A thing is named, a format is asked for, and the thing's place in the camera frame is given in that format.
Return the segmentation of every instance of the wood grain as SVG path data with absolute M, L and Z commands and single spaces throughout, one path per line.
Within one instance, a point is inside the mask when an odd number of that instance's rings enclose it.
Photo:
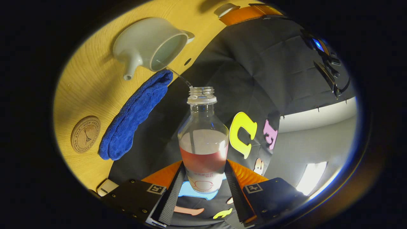
M 112 45 L 120 32 L 138 20 L 160 17 L 179 29 L 194 33 L 195 40 L 186 45 L 169 65 L 181 74 L 225 27 L 213 13 L 217 7 L 227 2 L 242 7 L 248 3 L 259 3 L 219 1 L 201 12 L 203 2 L 205 0 L 155 0 L 134 8 L 89 37 L 66 64 L 54 99 L 55 137 L 68 167 L 86 188 L 96 191 L 96 187 L 108 177 L 113 161 L 105 161 L 97 153 L 102 136 L 128 98 L 154 74 L 138 67 L 132 80 L 123 80 L 124 65 L 112 55 Z M 189 58 L 192 60 L 184 66 Z M 71 132 L 78 121 L 90 115 L 100 119 L 101 132 L 88 151 L 78 154 L 71 146 Z

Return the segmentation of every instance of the black fabric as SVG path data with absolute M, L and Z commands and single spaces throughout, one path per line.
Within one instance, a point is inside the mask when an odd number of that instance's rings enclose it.
M 228 128 L 238 112 L 257 122 L 254 140 L 243 129 L 238 133 L 243 143 L 252 145 L 247 159 L 231 145 L 228 150 L 228 159 L 251 170 L 257 158 L 264 161 L 263 172 L 271 160 L 272 151 L 263 135 L 266 119 L 278 130 L 281 115 L 331 105 L 354 96 L 351 84 L 336 100 L 313 66 L 313 60 L 321 62 L 321 58 L 304 44 L 300 28 L 290 20 L 262 19 L 226 27 L 182 74 L 194 86 L 214 87 L 218 100 L 215 114 Z M 348 75 L 343 66 L 335 68 L 341 73 L 337 82 L 342 88 Z M 168 87 L 161 102 L 139 125 L 131 150 L 113 163 L 109 179 L 116 183 L 129 178 L 142 179 L 181 160 L 177 130 L 189 115 L 188 91 L 181 79 Z M 226 180 L 212 200 L 180 197 L 177 206 L 205 210 L 197 216 L 174 213 L 171 225 L 191 227 L 221 222 L 228 216 L 216 220 L 212 217 L 231 207 L 232 213 L 235 212 L 233 204 L 226 204 L 230 197 Z

